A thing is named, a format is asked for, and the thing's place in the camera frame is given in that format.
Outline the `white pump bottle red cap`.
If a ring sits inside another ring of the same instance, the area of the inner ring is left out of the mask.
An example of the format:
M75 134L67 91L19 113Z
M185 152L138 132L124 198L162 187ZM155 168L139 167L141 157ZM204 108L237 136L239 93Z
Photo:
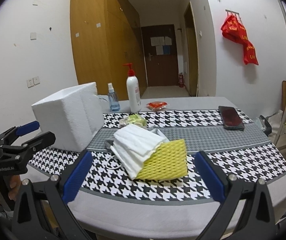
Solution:
M128 67L128 77L126 80L129 105L132 113L138 113L141 110L141 98L139 90L139 81L135 76L132 63L125 63L123 66Z

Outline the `red hanging bag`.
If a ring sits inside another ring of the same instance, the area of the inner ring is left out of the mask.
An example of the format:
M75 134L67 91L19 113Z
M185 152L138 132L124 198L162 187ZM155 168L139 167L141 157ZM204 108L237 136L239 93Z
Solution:
M227 17L221 26L221 32L226 39L243 46L243 61L245 65L259 65L255 47L248 39L246 28L235 14L227 13Z

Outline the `dark brown door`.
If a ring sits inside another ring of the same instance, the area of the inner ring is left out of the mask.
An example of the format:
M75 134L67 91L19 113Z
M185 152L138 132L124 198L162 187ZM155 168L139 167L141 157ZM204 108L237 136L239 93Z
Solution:
M173 24L141 28L149 87L178 85L178 52Z

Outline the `green tissue packet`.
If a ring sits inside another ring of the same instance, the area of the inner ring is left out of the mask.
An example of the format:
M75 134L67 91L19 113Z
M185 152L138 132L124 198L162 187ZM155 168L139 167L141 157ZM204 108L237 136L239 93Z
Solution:
M131 114L126 118L119 120L119 127L124 127L133 124L140 127L147 127L147 120L138 114Z

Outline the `black smartphone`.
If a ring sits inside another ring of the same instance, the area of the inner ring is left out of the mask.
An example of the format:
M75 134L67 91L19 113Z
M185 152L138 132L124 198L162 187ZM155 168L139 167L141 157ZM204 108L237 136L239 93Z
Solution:
M223 120L223 127L231 131L243 131L245 126L237 111L233 107L219 106L220 116Z

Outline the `blue spray bottle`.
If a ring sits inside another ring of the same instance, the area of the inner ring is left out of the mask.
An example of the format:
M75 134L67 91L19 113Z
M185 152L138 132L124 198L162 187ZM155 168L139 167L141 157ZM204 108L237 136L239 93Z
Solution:
M117 112L120 110L120 104L118 100L118 96L114 90L113 84L108 83L108 99L109 99L109 107L112 112Z

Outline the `red fire extinguisher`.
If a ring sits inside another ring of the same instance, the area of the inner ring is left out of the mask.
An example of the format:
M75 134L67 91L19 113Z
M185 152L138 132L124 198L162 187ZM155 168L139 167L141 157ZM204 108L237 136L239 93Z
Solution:
M185 87L184 75L183 75L183 73L180 73L180 74L179 74L179 87L180 87L180 88Z

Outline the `wooden wardrobe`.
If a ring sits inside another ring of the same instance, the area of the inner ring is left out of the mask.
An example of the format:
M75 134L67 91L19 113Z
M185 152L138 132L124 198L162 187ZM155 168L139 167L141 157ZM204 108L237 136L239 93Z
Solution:
M106 95L112 83L127 100L127 63L132 63L139 90L147 89L140 16L129 0L70 0L70 31L79 84L95 82Z

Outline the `yellow foam net sponge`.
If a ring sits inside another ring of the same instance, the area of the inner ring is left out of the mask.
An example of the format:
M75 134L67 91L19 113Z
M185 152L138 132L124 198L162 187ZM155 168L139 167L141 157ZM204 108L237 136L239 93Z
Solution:
M162 143L143 164L135 179L166 181L187 176L187 149L184 139Z

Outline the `white styrofoam box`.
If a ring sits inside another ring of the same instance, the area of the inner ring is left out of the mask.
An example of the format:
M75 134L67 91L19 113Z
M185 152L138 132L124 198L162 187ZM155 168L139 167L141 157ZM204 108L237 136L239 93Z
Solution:
M32 106L43 133L52 132L52 147L82 152L104 125L95 82L62 89Z

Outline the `wall socket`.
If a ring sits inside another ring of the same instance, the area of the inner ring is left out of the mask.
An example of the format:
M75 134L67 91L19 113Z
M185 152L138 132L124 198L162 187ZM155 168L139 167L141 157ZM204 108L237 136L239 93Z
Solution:
M27 83L28 88L34 87L34 86L40 84L40 78L38 76L36 76L36 77L31 78L31 79L27 79L26 83Z

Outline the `red snack packet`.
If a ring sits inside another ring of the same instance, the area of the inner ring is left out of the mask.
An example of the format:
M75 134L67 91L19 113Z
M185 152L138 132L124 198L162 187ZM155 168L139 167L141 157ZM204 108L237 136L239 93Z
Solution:
M146 107L151 111L160 111L165 109L168 106L166 102L163 101L154 101L146 104Z

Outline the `houndstooth table cloth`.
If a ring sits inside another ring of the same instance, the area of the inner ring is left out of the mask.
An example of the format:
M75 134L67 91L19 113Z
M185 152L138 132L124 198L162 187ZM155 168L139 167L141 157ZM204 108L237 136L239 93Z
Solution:
M105 147L127 113L106 113L103 127L89 144L93 164L82 191L125 202L196 203L211 199L194 166L194 155L203 151L226 174L255 182L271 183L286 174L286 160L268 137L243 112L243 131L223 128L216 109L143 112L149 128L158 128L167 138L144 163L136 179Z

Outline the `wall hook rack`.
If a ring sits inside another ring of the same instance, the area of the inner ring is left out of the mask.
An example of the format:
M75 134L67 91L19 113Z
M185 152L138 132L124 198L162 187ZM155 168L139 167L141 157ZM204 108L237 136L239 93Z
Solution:
M232 11L232 10L228 10L228 9L226 9L225 11L227 12L228 15L239 16L239 13L236 11Z

